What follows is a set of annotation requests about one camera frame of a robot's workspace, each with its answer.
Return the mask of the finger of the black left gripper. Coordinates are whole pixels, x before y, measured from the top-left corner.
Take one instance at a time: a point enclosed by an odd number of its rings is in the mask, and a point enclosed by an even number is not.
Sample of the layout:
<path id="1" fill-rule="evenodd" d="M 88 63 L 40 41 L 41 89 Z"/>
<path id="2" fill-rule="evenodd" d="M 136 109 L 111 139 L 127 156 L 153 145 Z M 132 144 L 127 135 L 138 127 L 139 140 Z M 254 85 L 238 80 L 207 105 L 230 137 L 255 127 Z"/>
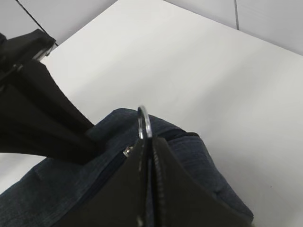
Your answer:
<path id="1" fill-rule="evenodd" d="M 50 115 L 67 128 L 76 132 L 86 132 L 93 127 L 90 122 L 61 91 L 47 67 L 36 61 L 36 87 L 45 96 Z"/>
<path id="2" fill-rule="evenodd" d="M 92 160 L 98 151 L 97 144 L 86 135 L 92 123 L 84 116 L 77 119 L 66 111 L 50 111 L 26 104 L 14 112 L 15 152 L 77 164 Z"/>

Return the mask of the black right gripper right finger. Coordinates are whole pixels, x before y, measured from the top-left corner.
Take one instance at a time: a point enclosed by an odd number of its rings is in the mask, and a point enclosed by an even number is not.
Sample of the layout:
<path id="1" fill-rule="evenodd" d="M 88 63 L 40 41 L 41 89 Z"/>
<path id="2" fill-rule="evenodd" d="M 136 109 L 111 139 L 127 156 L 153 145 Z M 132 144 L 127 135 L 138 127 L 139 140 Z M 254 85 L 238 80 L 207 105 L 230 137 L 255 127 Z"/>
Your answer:
<path id="1" fill-rule="evenodd" d="M 167 142 L 151 141 L 156 227 L 249 227 L 238 212 L 218 201 L 181 166 Z"/>

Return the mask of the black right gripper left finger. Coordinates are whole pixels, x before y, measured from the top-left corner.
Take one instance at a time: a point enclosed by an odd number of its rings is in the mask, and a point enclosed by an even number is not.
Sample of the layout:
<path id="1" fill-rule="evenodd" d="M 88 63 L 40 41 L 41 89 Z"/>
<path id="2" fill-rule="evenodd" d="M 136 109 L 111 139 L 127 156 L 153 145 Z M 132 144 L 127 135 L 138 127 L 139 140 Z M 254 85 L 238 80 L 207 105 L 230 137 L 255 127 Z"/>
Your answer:
<path id="1" fill-rule="evenodd" d="M 146 226 L 151 141 L 139 140 L 124 164 L 94 197 L 68 212 L 56 226 Z"/>

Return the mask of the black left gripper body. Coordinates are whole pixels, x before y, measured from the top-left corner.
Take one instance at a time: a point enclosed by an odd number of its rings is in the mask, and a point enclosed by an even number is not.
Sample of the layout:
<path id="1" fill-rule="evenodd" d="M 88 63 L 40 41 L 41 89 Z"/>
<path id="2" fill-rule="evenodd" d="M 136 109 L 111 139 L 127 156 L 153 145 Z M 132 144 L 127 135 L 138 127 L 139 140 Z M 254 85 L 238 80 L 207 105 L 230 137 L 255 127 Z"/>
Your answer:
<path id="1" fill-rule="evenodd" d="M 11 72 L 0 93 L 0 151 L 54 156 L 54 80 L 30 60 Z"/>

